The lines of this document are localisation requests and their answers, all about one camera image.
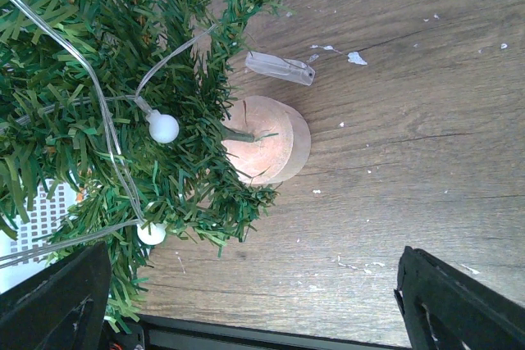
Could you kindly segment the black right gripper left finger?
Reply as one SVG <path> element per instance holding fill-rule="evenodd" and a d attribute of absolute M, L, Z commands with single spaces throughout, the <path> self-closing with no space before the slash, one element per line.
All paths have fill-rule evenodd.
<path fill-rule="evenodd" d="M 2 349 L 96 349 L 112 266 L 107 245 L 83 247 L 1 296 Z"/>

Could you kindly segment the small green christmas tree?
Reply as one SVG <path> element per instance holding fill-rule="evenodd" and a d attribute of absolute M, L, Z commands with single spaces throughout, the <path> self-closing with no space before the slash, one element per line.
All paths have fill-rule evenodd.
<path fill-rule="evenodd" d="M 59 261 L 101 238 L 105 320 L 127 331 L 150 247 L 139 231 L 223 247 L 276 191 L 243 183 L 223 146 L 230 60 L 260 11 L 283 0 L 1 0 L 1 232 L 17 240 L 41 198 L 81 200 L 45 239 Z"/>

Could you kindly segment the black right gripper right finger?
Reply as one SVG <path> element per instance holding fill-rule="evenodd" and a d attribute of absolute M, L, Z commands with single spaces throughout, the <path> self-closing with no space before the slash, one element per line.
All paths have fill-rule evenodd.
<path fill-rule="evenodd" d="M 524 308 L 407 246 L 395 299 L 413 349 L 523 349 Z"/>

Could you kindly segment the white perforated plastic basket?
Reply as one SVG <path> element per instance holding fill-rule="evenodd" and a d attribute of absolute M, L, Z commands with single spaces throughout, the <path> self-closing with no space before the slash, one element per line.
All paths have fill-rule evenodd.
<path fill-rule="evenodd" d="M 1 233 L 1 256 L 16 252 L 27 252 L 30 249 L 47 246 L 48 237 L 58 230 L 62 217 L 68 209 L 81 202 L 84 195 L 77 193 L 69 184 L 60 183 L 54 190 L 53 197 L 47 199 L 48 193 L 41 184 L 33 200 L 33 211 L 28 211 L 30 221 L 24 223 L 17 216 L 17 240 Z M 24 280 L 43 270 L 47 265 L 45 256 L 30 257 L 13 266 L 1 269 L 1 293 L 17 286 Z"/>

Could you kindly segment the white ball string lights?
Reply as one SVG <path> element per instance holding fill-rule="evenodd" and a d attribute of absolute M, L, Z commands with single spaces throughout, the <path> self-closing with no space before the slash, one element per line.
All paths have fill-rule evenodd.
<path fill-rule="evenodd" d="M 135 182 L 133 181 L 131 174 L 126 167 L 124 156 L 121 153 L 120 144 L 117 141 L 116 129 L 112 121 L 109 109 L 107 107 L 107 99 L 104 96 L 98 77 L 93 67 L 88 63 L 85 57 L 68 41 L 66 41 L 59 33 L 57 33 L 51 26 L 44 21 L 44 19 L 37 15 L 23 0 L 9 0 L 15 5 L 25 16 L 27 16 L 33 23 L 37 25 L 44 33 L 48 34 L 57 43 L 59 43 L 64 49 L 66 49 L 88 72 L 89 77 L 94 83 L 96 93 L 98 95 L 99 106 L 103 116 L 103 125 L 105 129 L 105 135 L 107 140 L 107 148 L 110 156 L 110 161 L 116 170 L 116 174 L 126 191 L 126 194 L 130 200 L 131 206 L 135 211 L 136 218 L 134 220 L 128 220 L 125 223 L 119 225 L 112 225 L 103 230 L 97 231 L 92 234 L 80 236 L 79 238 L 55 243 L 47 247 L 39 247 L 31 249 L 27 252 L 16 252 L 6 255 L 1 258 L 1 267 L 9 267 L 14 264 L 29 259 L 30 257 L 38 257 L 42 255 L 55 252 L 56 250 L 67 248 L 80 243 L 87 243 L 88 241 L 101 239 L 110 233 L 120 230 L 127 226 L 135 225 L 137 227 L 137 234 L 139 240 L 148 246 L 154 246 L 160 244 L 166 237 L 166 226 L 156 225 L 148 223 L 144 219 L 144 214 L 140 206 L 138 189 Z M 136 89 L 135 94 L 130 98 L 132 101 L 142 110 L 145 114 L 145 119 L 148 122 L 148 131 L 153 140 L 157 143 L 171 143 L 173 142 L 179 132 L 180 127 L 178 121 L 170 115 L 162 114 L 157 110 L 154 110 L 147 104 L 147 102 L 140 96 L 140 92 L 143 87 L 149 82 L 149 80 L 163 68 L 173 57 L 182 53 L 187 48 L 191 47 L 194 43 L 198 42 L 204 35 L 210 34 L 216 29 L 216 25 L 210 26 L 207 30 L 201 34 L 193 37 L 186 43 L 179 46 L 175 51 L 164 57 L 160 62 L 153 66 L 143 77 L 139 83 L 139 87 Z"/>

